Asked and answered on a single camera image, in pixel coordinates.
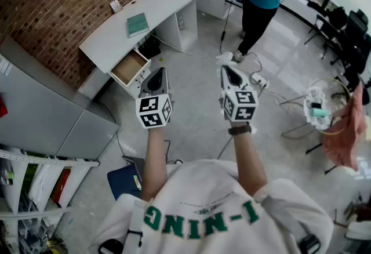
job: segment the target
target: white floor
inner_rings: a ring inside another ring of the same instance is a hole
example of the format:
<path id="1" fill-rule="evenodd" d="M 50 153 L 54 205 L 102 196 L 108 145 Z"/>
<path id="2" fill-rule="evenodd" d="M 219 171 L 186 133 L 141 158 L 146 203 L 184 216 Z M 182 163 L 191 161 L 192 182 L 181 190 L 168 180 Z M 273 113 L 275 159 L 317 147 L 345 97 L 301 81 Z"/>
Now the white floor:
<path id="1" fill-rule="evenodd" d="M 234 10 L 227 26 L 222 50 L 234 51 L 240 43 L 242 12 Z M 188 52 L 193 57 L 179 53 L 165 45 L 161 55 L 152 59 L 152 68 L 166 67 L 170 90 L 175 101 L 171 123 L 166 127 L 166 139 L 171 140 L 169 159 L 181 158 L 192 161 L 200 158 L 217 158 L 229 139 L 228 123 L 221 115 L 218 98 L 220 80 L 217 77 L 215 56 L 219 55 L 220 35 L 224 21 L 198 13 L 199 38 Z M 288 140 L 281 133 L 305 122 L 303 113 L 295 108 L 277 105 L 270 92 L 287 99 L 305 92 L 316 79 L 332 78 L 341 72 L 341 67 L 331 67 L 333 55 L 327 52 L 324 60 L 323 41 L 315 38 L 308 45 L 303 43 L 310 36 L 309 27 L 300 20 L 279 9 L 267 31 L 251 52 L 255 52 L 262 65 L 261 72 L 270 80 L 269 88 L 259 98 L 259 109 L 254 120 L 257 133 L 253 136 L 257 152 L 270 180 L 279 177 L 293 180 L 331 215 L 338 210 L 342 221 L 344 209 L 360 191 L 364 200 L 370 196 L 370 180 L 354 175 L 345 168 L 337 168 L 324 175 L 332 164 L 323 156 L 321 149 L 305 155 L 306 149 L 319 143 L 319 133 L 313 132 L 301 140 Z M 240 64 L 253 72 L 259 64 L 253 55 Z M 118 137 L 126 155 L 145 157 L 147 131 L 142 129 L 134 113 L 134 100 L 116 83 L 112 84 L 101 98 L 121 125 Z M 310 131 L 304 128 L 293 132 L 299 136 Z M 367 168 L 370 145 L 363 143 L 357 152 L 363 168 Z M 121 158 L 116 137 L 99 158 L 101 165 L 92 169 L 74 199 L 76 209 L 66 213 L 57 233 L 67 244 L 69 253 L 85 252 L 89 238 L 104 219 L 114 203 L 107 181 L 107 173 L 125 165 Z M 232 144 L 221 155 L 223 160 L 235 160 Z M 345 243 L 344 231 L 336 227 L 328 253 L 338 253 Z"/>

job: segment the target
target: dark red object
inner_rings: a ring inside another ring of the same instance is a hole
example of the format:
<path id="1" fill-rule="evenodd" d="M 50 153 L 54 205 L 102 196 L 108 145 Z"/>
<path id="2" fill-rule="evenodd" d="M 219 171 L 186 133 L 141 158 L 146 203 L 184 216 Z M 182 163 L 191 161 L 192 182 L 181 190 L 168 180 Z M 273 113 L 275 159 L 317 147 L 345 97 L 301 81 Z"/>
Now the dark red object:
<path id="1" fill-rule="evenodd" d="M 8 111 L 6 110 L 6 107 L 0 98 L 0 118 L 6 115 L 7 113 Z"/>

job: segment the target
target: strap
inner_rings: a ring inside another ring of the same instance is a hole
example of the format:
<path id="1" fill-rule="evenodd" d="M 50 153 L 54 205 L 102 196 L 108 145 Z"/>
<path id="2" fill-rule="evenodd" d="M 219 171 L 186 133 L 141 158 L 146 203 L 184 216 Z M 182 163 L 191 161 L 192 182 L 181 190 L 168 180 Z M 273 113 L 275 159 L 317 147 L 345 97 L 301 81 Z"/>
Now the strap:
<path id="1" fill-rule="evenodd" d="M 304 227 L 290 215 L 279 201 L 267 196 L 261 202 L 261 205 L 279 225 L 294 236 L 301 253 L 313 254 L 320 249 L 319 239 L 315 235 L 307 233 Z"/>
<path id="2" fill-rule="evenodd" d="M 143 224 L 145 209 L 146 204 L 143 201 L 134 201 L 134 208 L 128 229 L 128 236 L 126 237 L 122 254 L 135 254 L 138 247 L 141 246 L 141 238 L 143 236 L 141 227 Z"/>

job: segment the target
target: wooden drawer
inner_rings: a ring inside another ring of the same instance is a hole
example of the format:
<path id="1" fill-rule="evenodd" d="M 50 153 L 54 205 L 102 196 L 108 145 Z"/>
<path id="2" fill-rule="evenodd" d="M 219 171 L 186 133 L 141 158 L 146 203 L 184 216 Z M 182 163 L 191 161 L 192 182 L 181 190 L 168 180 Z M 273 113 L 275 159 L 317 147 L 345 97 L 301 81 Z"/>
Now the wooden drawer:
<path id="1" fill-rule="evenodd" d="M 137 50 L 131 50 L 110 72 L 110 75 L 124 88 L 140 78 L 151 65 L 151 60 L 145 58 Z"/>

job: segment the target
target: black watch strap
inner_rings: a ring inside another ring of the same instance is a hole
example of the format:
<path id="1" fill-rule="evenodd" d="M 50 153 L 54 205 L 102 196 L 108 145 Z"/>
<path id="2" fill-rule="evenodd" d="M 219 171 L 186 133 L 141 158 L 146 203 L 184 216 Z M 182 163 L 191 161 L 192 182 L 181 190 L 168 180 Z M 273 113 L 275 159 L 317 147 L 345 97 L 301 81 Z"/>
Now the black watch strap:
<path id="1" fill-rule="evenodd" d="M 237 135 L 240 135 L 241 133 L 245 133 L 245 132 L 250 132 L 251 133 L 251 126 L 250 126 L 249 123 L 246 123 L 246 125 L 244 125 L 244 126 L 232 127 L 232 128 L 229 128 L 229 130 L 228 130 L 228 133 L 231 136 L 237 136 Z"/>

